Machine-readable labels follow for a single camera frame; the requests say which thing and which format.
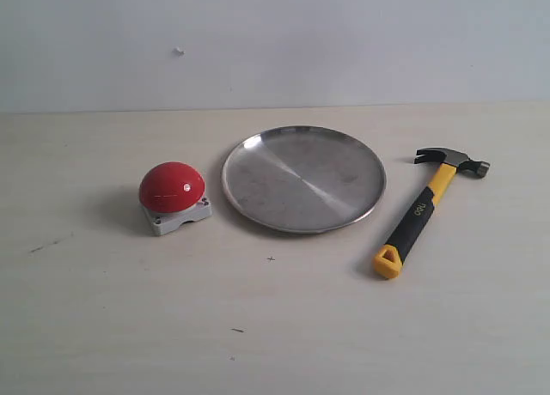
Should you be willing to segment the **yellow black claw hammer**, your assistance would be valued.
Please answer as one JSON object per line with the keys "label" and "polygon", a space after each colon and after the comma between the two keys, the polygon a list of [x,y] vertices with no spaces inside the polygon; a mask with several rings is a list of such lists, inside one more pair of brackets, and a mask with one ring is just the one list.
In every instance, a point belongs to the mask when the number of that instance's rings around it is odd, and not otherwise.
{"label": "yellow black claw hammer", "polygon": [[396,278],[401,273],[406,257],[454,177],[466,173],[482,179],[490,168],[486,161],[475,161],[463,152],[447,148],[419,149],[414,162],[436,163],[438,169],[372,259],[374,271],[385,279]]}

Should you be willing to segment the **red dome push button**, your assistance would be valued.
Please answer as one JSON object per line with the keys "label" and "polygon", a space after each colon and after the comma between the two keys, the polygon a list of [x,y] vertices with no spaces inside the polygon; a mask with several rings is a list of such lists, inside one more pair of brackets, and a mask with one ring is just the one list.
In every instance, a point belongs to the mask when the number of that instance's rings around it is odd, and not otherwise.
{"label": "red dome push button", "polygon": [[212,216],[202,175],[178,161],[150,169],[140,183],[138,199],[156,236],[170,234],[183,224]]}

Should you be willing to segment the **round stainless steel plate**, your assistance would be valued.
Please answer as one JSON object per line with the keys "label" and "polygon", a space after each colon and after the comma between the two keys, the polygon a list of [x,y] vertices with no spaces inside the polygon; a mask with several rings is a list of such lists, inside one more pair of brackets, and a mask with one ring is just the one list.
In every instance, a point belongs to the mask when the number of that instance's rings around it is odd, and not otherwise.
{"label": "round stainless steel plate", "polygon": [[355,137],[292,125],[235,146],[221,181],[228,202],[250,221],[289,234],[321,234],[369,215],[387,178],[376,153]]}

